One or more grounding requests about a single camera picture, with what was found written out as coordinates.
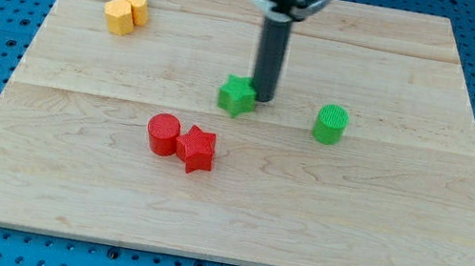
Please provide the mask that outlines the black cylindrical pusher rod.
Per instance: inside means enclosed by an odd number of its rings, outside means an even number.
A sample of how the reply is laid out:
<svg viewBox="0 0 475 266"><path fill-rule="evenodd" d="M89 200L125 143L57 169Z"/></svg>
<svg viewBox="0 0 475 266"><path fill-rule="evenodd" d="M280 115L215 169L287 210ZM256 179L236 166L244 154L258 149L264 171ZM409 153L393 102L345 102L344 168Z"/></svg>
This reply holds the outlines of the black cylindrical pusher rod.
<svg viewBox="0 0 475 266"><path fill-rule="evenodd" d="M265 18L262 26L252 86L257 94L256 100L266 103L275 97L292 23Z"/></svg>

